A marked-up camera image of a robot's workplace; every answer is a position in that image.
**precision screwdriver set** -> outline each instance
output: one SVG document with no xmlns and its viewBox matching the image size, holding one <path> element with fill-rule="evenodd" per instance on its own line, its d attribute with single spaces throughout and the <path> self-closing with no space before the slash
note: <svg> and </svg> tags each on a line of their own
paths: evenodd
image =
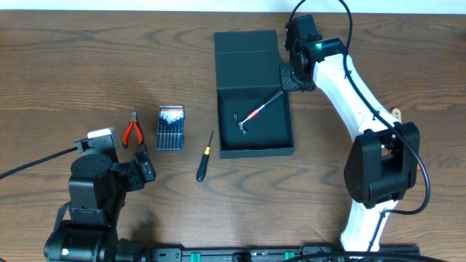
<svg viewBox="0 0 466 262">
<path fill-rule="evenodd" d="M 181 151 L 183 148 L 184 106 L 160 106 L 157 125 L 157 150 Z"/>
</svg>

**black box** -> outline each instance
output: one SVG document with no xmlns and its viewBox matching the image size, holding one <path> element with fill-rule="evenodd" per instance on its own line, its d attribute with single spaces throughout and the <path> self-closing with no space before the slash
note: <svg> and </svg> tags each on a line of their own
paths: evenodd
<svg viewBox="0 0 466 262">
<path fill-rule="evenodd" d="M 288 93 L 245 123 L 243 120 L 281 88 L 276 31 L 214 33 L 220 158 L 290 156 L 293 142 Z"/>
</svg>

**pliers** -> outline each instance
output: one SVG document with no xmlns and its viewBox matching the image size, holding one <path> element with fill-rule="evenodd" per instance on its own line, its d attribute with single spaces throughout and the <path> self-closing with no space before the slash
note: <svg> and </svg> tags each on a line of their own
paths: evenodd
<svg viewBox="0 0 466 262">
<path fill-rule="evenodd" d="M 123 135 L 123 148 L 128 147 L 128 139 L 131 135 L 131 131 L 133 131 L 133 127 L 136 129 L 136 132 L 138 133 L 138 146 L 142 146 L 144 144 L 144 135 L 143 131 L 139 127 L 138 113 L 136 111 L 133 111 L 133 113 L 131 114 L 130 125 L 126 129 L 125 134 Z"/>
</svg>

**wood grain surface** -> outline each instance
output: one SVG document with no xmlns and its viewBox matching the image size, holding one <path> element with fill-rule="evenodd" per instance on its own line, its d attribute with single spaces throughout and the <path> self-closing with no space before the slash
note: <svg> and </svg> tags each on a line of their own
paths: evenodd
<svg viewBox="0 0 466 262">
<path fill-rule="evenodd" d="M 335 242 L 351 198 L 343 168 L 348 132 L 324 94 L 291 94 L 296 153 L 218 158 L 195 180 L 216 132 L 213 33 L 277 30 L 288 14 L 188 12 L 0 12 L 0 172 L 74 146 L 90 130 L 121 135 L 137 110 L 157 172 L 127 195 L 119 237 L 184 247 L 299 246 Z M 344 14 L 316 14 L 324 37 L 346 41 Z M 466 16 L 354 15 L 350 52 L 387 108 L 421 132 L 432 199 L 415 216 L 391 215 L 382 244 L 466 260 Z M 180 153 L 155 150 L 160 105 L 186 107 Z M 120 160 L 132 157 L 120 150 Z M 44 261 L 58 208 L 69 200 L 72 153 L 0 181 L 0 257 Z M 399 208 L 418 207 L 424 184 Z"/>
</svg>

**screwdriver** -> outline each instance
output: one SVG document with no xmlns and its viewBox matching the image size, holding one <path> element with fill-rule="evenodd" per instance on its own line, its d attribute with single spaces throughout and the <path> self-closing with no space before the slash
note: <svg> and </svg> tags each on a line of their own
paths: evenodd
<svg viewBox="0 0 466 262">
<path fill-rule="evenodd" d="M 205 148 L 205 152 L 202 155 L 201 165 L 199 166 L 199 169 L 197 170 L 196 180 L 198 182 L 202 182 L 204 180 L 205 173 L 207 172 L 207 163 L 209 162 L 210 143 L 212 142 L 212 137 L 213 137 L 213 130 L 212 130 L 212 134 L 210 135 L 209 146 Z"/>
</svg>

